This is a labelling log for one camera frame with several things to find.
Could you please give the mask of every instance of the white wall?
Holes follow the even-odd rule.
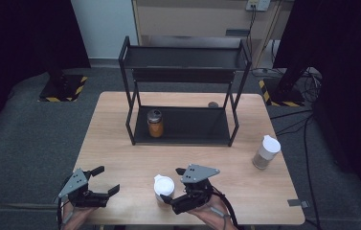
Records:
[[[126,35],[136,45],[131,0],[72,0],[89,58],[118,58]]]

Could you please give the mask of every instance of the wooden table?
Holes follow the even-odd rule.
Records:
[[[204,106],[209,102],[221,104],[224,94],[141,93],[141,98],[143,104]],[[275,137],[260,95],[241,95],[237,107],[240,127],[231,147],[132,146],[124,125],[127,111],[124,92],[102,93],[83,141],[75,169],[89,171],[105,166],[105,172],[90,179],[89,189],[106,193],[121,184],[120,192],[109,199],[106,208],[98,209],[89,223],[203,224],[189,214],[175,215],[168,205],[159,206],[154,196],[156,174],[173,179],[174,197],[183,195],[184,185],[175,169],[187,168],[190,163],[220,170],[210,181],[228,197],[239,224],[302,224],[305,221],[301,206],[290,207],[287,202],[297,199],[297,194],[282,153],[264,171],[252,164],[263,136]],[[229,121],[232,129],[233,119]]]

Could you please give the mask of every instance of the shelf rack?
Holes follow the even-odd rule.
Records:
[[[228,145],[233,144],[239,124],[237,104],[251,66],[246,42],[237,47],[171,47],[131,45],[124,40],[119,63],[129,104],[126,128],[132,142],[148,144]],[[126,70],[132,71],[134,90],[129,91]],[[243,71],[234,99],[232,86],[236,71]],[[191,82],[228,84],[225,100],[218,107],[143,105],[138,84],[142,82]],[[230,102],[235,128],[230,134],[226,106]],[[135,103],[138,116],[133,132],[130,120]],[[151,137],[148,133],[147,113],[159,109],[164,119],[164,134]]]

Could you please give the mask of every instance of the jar with brown contents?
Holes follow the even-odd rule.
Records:
[[[147,124],[150,136],[160,137],[163,135],[163,118],[161,111],[157,109],[150,110],[147,113]]]

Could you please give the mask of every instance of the upper shelf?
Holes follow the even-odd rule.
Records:
[[[244,71],[250,62],[242,41],[238,47],[200,48],[131,46],[128,40],[123,51],[120,60],[126,69]]]

